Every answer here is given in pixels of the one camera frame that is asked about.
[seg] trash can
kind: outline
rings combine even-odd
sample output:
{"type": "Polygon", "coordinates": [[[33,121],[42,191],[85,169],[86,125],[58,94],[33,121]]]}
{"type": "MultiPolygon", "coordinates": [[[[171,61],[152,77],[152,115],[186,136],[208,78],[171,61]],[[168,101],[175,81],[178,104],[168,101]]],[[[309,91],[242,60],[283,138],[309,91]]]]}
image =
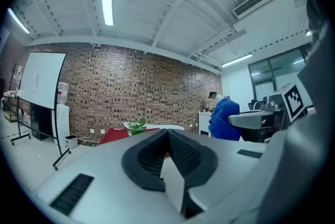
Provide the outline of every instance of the trash can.
{"type": "Polygon", "coordinates": [[[65,137],[66,145],[69,147],[70,150],[78,147],[78,138],[75,135],[70,135],[65,137]]]}

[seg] floor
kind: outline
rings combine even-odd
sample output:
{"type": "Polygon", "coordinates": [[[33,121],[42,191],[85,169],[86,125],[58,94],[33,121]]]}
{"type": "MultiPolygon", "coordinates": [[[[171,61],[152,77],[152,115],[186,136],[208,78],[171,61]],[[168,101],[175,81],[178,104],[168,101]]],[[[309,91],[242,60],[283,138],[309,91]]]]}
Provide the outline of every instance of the floor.
{"type": "MultiPolygon", "coordinates": [[[[30,133],[26,127],[21,127],[21,133],[30,133]]],[[[0,110],[0,146],[7,162],[21,186],[34,194],[38,188],[55,173],[59,173],[69,163],[79,158],[91,147],[78,145],[71,150],[57,165],[55,171],[52,164],[60,156],[57,145],[52,138],[40,141],[31,136],[15,142],[12,146],[11,139],[18,137],[17,122],[5,119],[4,112],[0,110]]],[[[166,158],[163,163],[161,178],[164,178],[166,194],[177,211],[181,210],[184,179],[176,168],[171,158],[166,158]]]]}

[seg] green plant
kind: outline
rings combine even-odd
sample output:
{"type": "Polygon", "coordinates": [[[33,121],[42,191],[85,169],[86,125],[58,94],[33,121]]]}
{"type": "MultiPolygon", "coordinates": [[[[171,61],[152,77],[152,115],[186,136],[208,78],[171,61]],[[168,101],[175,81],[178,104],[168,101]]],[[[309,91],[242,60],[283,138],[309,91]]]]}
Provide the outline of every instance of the green plant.
{"type": "Polygon", "coordinates": [[[145,132],[145,130],[147,129],[147,127],[144,126],[145,124],[146,124],[146,120],[144,119],[140,119],[139,124],[135,122],[130,122],[128,124],[128,127],[131,129],[130,130],[131,135],[134,136],[134,135],[138,135],[138,134],[145,132]]]}

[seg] whiteboard stand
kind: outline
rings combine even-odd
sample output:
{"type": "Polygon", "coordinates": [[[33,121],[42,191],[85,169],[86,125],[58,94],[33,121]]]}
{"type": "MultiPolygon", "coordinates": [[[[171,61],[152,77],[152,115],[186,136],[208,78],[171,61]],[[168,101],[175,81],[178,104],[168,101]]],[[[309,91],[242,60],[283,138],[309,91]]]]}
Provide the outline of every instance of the whiteboard stand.
{"type": "MultiPolygon", "coordinates": [[[[57,140],[57,146],[58,146],[58,149],[59,149],[59,154],[60,154],[60,157],[59,157],[59,158],[52,164],[52,166],[54,167],[54,169],[55,169],[56,171],[58,170],[56,164],[57,164],[57,163],[58,163],[58,162],[59,162],[59,161],[60,161],[60,160],[67,154],[67,153],[68,153],[68,154],[71,154],[71,151],[70,151],[69,148],[68,148],[66,151],[64,151],[64,152],[62,153],[61,147],[60,147],[60,145],[59,145],[58,130],[57,130],[57,117],[56,117],[56,115],[57,115],[57,93],[58,93],[58,89],[57,89],[57,88],[58,88],[59,76],[60,76],[61,69],[62,69],[63,64],[64,64],[64,60],[65,60],[65,56],[66,56],[66,54],[63,54],[63,55],[64,55],[64,58],[63,58],[63,60],[62,60],[61,66],[59,67],[59,73],[58,73],[57,83],[56,83],[56,87],[55,87],[55,90],[54,90],[54,102],[53,102],[53,108],[50,108],[50,107],[44,107],[44,106],[41,106],[40,104],[35,104],[35,103],[33,103],[33,102],[30,102],[30,101],[28,101],[28,100],[25,100],[25,99],[20,98],[19,96],[17,96],[16,115],[17,115],[17,126],[18,126],[18,129],[19,129],[19,137],[17,137],[17,138],[13,138],[13,139],[10,140],[11,143],[12,143],[12,145],[14,146],[14,145],[15,145],[15,144],[14,144],[14,141],[16,141],[16,140],[19,140],[19,139],[22,139],[22,138],[25,138],[25,137],[29,137],[29,139],[31,139],[30,134],[23,135],[23,136],[21,135],[20,125],[25,126],[25,127],[29,128],[30,130],[35,131],[35,132],[37,132],[37,133],[40,133],[40,134],[42,134],[42,135],[44,135],[44,136],[46,136],[46,137],[50,137],[50,138],[56,139],[56,140],[57,140]],[[48,108],[48,109],[50,109],[50,110],[54,110],[54,115],[55,115],[55,118],[54,118],[54,125],[55,125],[56,137],[54,137],[54,136],[52,136],[52,135],[49,135],[49,134],[46,134],[46,133],[44,133],[44,132],[41,132],[41,131],[39,131],[39,130],[36,130],[36,129],[34,129],[34,128],[28,126],[28,125],[26,125],[25,123],[23,123],[23,122],[20,120],[20,118],[19,118],[19,101],[20,101],[20,99],[23,100],[23,101],[26,101],[26,102],[30,102],[31,104],[35,104],[35,105],[38,105],[38,106],[41,106],[41,107],[44,107],[44,108],[48,108]]],[[[25,66],[25,69],[24,69],[23,74],[22,74],[22,79],[24,78],[25,70],[26,70],[26,66],[25,66]]]]}

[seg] window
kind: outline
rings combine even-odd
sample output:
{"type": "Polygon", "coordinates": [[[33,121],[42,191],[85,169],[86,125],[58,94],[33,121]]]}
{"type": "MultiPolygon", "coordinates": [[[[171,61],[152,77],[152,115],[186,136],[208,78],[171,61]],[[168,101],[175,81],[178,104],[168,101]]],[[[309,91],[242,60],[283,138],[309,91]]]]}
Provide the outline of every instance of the window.
{"type": "Polygon", "coordinates": [[[297,76],[304,68],[306,58],[309,57],[311,51],[312,45],[306,44],[300,48],[250,64],[254,99],[262,101],[264,96],[273,94],[285,84],[295,83],[304,105],[312,105],[306,89],[297,76]]]}

